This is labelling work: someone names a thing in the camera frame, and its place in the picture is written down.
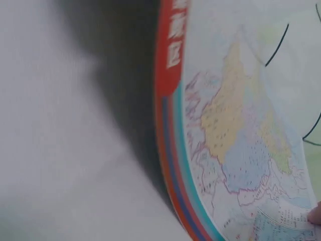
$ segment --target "printed map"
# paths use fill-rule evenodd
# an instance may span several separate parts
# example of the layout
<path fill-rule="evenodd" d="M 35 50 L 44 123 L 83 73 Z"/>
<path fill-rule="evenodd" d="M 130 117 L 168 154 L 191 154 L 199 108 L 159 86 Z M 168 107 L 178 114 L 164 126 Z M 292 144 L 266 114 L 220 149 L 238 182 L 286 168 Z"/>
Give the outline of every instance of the printed map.
<path fill-rule="evenodd" d="M 190 18 L 213 21 L 215 4 L 202 2 Z M 272 105 L 264 66 L 239 29 L 212 26 L 188 29 L 183 78 L 186 146 L 199 198 L 227 240 L 317 240 L 306 220 L 315 199 L 301 138 Z M 194 37 L 202 32 L 206 40 Z"/>

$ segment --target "book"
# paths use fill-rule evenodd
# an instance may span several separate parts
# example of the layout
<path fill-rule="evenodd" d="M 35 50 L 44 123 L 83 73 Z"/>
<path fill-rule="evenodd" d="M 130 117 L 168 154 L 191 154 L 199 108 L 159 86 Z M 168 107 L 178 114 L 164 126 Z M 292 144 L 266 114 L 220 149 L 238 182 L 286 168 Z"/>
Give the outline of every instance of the book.
<path fill-rule="evenodd" d="M 157 145 L 193 240 L 321 240 L 307 220 L 317 201 L 302 136 L 267 84 L 259 30 L 271 18 L 256 21 L 258 9 L 246 0 L 161 1 Z"/>

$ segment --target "blue stripe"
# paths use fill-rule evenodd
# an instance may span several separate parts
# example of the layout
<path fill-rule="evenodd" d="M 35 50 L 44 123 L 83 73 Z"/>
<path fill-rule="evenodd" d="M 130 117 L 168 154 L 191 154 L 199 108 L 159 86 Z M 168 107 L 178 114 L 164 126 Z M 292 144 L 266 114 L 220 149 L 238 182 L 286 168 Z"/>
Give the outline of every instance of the blue stripe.
<path fill-rule="evenodd" d="M 181 194 L 178 182 L 177 182 L 177 178 L 175 175 L 175 168 L 174 168 L 174 161 L 173 161 L 173 155 L 171 153 L 171 143 L 170 143 L 170 128 L 169 128 L 169 119 L 168 119 L 168 99 L 165 97 L 163 98 L 163 123 L 164 123 L 164 138 L 165 138 L 165 150 L 166 150 L 166 156 L 167 156 L 167 160 L 170 166 L 170 172 L 171 172 L 171 176 L 172 176 L 172 180 L 173 180 L 173 186 L 174 186 L 174 190 L 175 190 L 175 194 L 179 200 L 180 203 L 180 207 L 182 208 L 186 219 L 188 220 L 189 224 L 191 225 L 194 233 L 196 234 L 196 236 L 198 237 L 199 240 L 205 240 L 204 237 L 202 236 L 201 232 L 199 231 L 199 229 L 197 228 L 197 226 L 195 225 Z"/>
<path fill-rule="evenodd" d="M 225 239 L 221 236 L 218 230 L 214 227 L 212 221 L 208 217 L 204 206 L 202 205 L 200 198 L 197 194 L 195 184 L 193 182 L 191 169 L 186 154 L 184 127 L 183 127 L 183 111 L 182 111 L 182 83 L 179 84 L 175 93 L 173 94 L 173 105 L 174 105 L 174 125 L 175 125 L 175 137 L 176 137 L 176 148 L 178 153 L 178 160 L 180 163 L 180 170 L 183 176 L 184 185 L 188 194 L 189 200 L 195 210 L 199 220 L 203 227 L 208 232 L 209 236 L 213 240 L 224 241 Z"/>

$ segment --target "blue map region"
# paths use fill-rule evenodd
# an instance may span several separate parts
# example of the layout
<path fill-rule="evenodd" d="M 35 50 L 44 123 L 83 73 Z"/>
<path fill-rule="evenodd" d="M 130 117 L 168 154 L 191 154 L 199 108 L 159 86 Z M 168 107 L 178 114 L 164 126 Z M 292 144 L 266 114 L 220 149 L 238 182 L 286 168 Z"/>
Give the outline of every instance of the blue map region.
<path fill-rule="evenodd" d="M 253 143 L 248 145 L 246 130 L 242 129 L 225 155 L 222 168 L 230 192 L 255 190 L 260 186 L 262 177 L 270 173 L 268 148 L 258 135 L 254 136 Z"/>
<path fill-rule="evenodd" d="M 260 210 L 255 218 L 253 240 L 259 241 L 316 241 L 314 230 L 297 230 L 282 226 Z"/>

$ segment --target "red stripe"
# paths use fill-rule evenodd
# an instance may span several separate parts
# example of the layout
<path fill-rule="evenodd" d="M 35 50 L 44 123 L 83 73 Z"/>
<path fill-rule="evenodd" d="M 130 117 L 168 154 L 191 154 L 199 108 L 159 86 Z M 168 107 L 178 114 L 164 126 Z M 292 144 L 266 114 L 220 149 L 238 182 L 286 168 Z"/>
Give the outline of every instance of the red stripe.
<path fill-rule="evenodd" d="M 191 205 L 191 202 L 190 202 L 190 199 L 188 198 L 188 195 L 187 195 L 187 192 L 186 192 L 186 189 L 185 189 L 185 185 L 184 185 L 184 182 L 183 182 L 183 178 L 182 178 L 182 175 L 181 175 L 181 170 L 180 170 L 177 151 L 176 151 L 176 142 L 175 142 L 174 117 L 173 117 L 173 96 L 169 97 L 168 110 L 169 110 L 169 114 L 168 115 L 169 115 L 170 145 L 171 145 L 171 153 L 173 155 L 176 179 L 177 179 L 177 182 L 179 184 L 179 188 L 180 188 L 184 203 L 185 203 L 188 211 L 190 212 L 190 215 L 191 215 L 196 227 L 199 229 L 199 231 L 201 232 L 201 234 L 203 235 L 203 237 L 206 240 L 211 240 L 211 237 L 205 231 L 203 225 L 201 224 L 199 218 L 197 217 L 197 215 L 196 215 L 196 213 L 195 213 L 195 211 L 194 211 L 194 209 L 193 209 L 193 207 Z"/>
<path fill-rule="evenodd" d="M 165 184 L 167 187 L 167 191 L 171 198 L 172 204 L 176 211 L 177 216 L 179 217 L 183 227 L 188 232 L 193 240 L 198 240 L 196 234 L 193 232 L 192 227 L 187 221 L 183 210 L 181 209 L 180 202 L 176 196 L 174 191 L 173 181 L 171 177 L 170 167 L 168 164 L 168 160 L 166 158 L 166 149 L 165 149 L 165 138 L 164 138 L 164 123 L 163 123 L 163 108 L 162 108 L 162 98 L 155 98 L 156 105 L 156 136 L 157 136 L 157 145 L 159 152 L 160 165 L 162 167 L 163 176 L 165 179 Z"/>

